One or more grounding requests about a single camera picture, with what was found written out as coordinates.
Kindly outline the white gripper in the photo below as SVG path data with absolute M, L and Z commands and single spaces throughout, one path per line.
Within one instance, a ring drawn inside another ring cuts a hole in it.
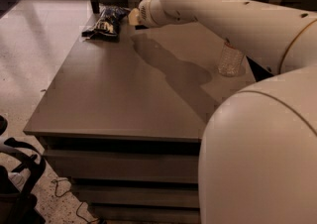
M 139 9 L 134 8 L 128 15 L 129 24 L 139 26 L 140 24 L 148 28 L 161 26 L 160 16 L 162 8 L 159 0 L 142 0 Z

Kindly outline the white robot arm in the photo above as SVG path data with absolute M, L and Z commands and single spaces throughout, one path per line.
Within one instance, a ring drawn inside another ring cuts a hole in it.
M 317 224 L 317 14 L 252 0 L 143 0 L 134 24 L 198 22 L 269 78 L 226 99 L 201 141 L 201 224 Z

